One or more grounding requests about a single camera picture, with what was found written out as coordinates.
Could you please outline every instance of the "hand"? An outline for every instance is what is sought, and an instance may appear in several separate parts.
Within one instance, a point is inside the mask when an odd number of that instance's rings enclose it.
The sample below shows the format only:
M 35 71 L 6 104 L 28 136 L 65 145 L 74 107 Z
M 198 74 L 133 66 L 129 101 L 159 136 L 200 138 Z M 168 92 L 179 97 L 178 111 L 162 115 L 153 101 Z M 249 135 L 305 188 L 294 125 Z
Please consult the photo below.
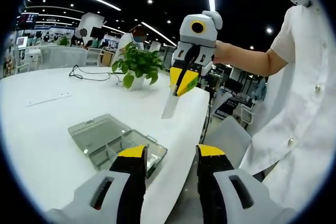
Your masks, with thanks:
M 216 41 L 216 48 L 214 53 L 214 63 L 228 64 L 229 53 L 228 50 L 231 44 Z

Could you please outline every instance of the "monitor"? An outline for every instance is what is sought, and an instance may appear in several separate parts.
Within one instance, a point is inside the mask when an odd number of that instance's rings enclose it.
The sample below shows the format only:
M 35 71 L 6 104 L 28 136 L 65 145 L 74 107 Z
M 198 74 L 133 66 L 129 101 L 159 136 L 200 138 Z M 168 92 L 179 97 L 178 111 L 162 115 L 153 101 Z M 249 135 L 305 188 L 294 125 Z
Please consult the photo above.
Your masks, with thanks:
M 231 78 L 228 78 L 226 82 L 224 83 L 224 88 L 230 89 L 235 93 L 240 93 L 242 90 L 242 87 L 243 87 L 243 84 Z
M 91 31 L 91 34 L 90 34 L 90 37 L 97 38 L 98 40 L 101 40 L 101 39 L 104 38 L 104 35 L 105 35 L 105 33 L 101 28 L 93 27 L 92 31 Z
M 33 29 L 37 17 L 38 13 L 22 13 L 17 23 L 18 28 L 22 30 Z
M 42 37 L 42 32 L 41 31 L 37 31 L 36 32 L 36 38 L 40 38 Z
M 17 47 L 19 49 L 21 48 L 24 48 L 27 46 L 27 41 L 28 41 L 28 37 L 18 37 L 17 40 L 16 40 L 16 44 L 17 44 Z

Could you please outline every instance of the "ceiling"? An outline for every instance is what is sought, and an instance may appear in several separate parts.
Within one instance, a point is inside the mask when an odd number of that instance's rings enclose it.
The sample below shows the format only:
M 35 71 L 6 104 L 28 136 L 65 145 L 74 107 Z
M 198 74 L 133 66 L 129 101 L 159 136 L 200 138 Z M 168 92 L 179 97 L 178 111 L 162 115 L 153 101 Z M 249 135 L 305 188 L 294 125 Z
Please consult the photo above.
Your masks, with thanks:
M 100 15 L 107 20 L 106 26 L 116 29 L 120 27 L 121 31 L 128 31 L 136 24 L 145 22 L 175 43 L 179 40 L 179 29 L 183 18 L 188 14 L 198 14 L 209 8 L 208 0 L 153 0 L 151 5 L 147 0 L 104 1 L 117 6 L 121 11 L 93 0 L 45 0 L 45 3 L 43 0 L 29 0 L 26 3 L 28 7 L 43 6 L 29 8 L 28 12 L 78 19 L 83 15 L 81 12 L 100 12 Z M 291 5 L 289 0 L 216 0 L 216 10 L 223 18 L 223 29 L 219 31 L 218 39 L 243 48 L 253 46 L 255 50 L 267 50 L 280 30 L 285 12 Z M 38 21 L 43 21 L 43 18 L 45 17 L 39 16 Z M 61 23 L 74 27 L 79 23 L 68 18 L 57 19 Z M 266 33 L 267 27 L 274 30 L 273 34 Z M 160 42 L 169 44 L 153 31 L 149 30 L 148 33 L 148 41 L 158 39 Z

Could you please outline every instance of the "white table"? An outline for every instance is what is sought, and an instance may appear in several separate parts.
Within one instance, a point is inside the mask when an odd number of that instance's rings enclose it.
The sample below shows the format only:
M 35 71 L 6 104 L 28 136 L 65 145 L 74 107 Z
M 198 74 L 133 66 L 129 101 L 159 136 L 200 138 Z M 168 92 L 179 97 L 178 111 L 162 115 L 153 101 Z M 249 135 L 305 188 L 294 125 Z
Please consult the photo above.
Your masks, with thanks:
M 162 120 L 168 76 L 160 74 L 151 86 L 146 80 L 142 90 L 131 92 L 117 86 L 114 76 L 103 82 L 79 80 L 68 76 L 70 70 L 39 70 L 0 81 L 5 147 L 18 180 L 41 210 L 65 206 L 74 190 L 96 173 L 67 129 L 109 113 L 168 148 L 162 170 L 146 191 L 141 215 L 141 223 L 164 223 L 190 170 L 208 93 L 194 88 L 180 98 L 175 116 Z

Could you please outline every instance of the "white shirt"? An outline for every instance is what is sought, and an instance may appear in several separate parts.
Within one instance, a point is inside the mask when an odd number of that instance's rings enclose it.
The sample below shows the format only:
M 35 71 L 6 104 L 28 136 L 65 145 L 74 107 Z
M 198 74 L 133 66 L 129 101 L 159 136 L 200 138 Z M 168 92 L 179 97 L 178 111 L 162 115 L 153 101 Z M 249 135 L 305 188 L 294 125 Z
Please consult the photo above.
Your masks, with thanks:
M 121 55 L 122 52 L 120 51 L 120 49 L 124 48 L 125 46 L 127 46 L 131 42 L 136 44 L 138 49 L 144 50 L 143 43 L 135 42 L 134 39 L 133 39 L 133 35 L 131 33 L 126 33 L 123 36 L 121 36 L 121 38 L 119 40 L 118 48 L 117 48 L 116 53 L 113 57 L 112 64 L 114 62 L 116 62 L 117 60 L 124 58 L 124 55 Z
M 277 163 L 263 183 L 283 207 L 301 211 L 327 178 L 336 143 L 336 47 L 322 8 L 295 6 L 271 49 L 295 62 L 284 109 L 253 136 L 239 168 L 254 175 Z

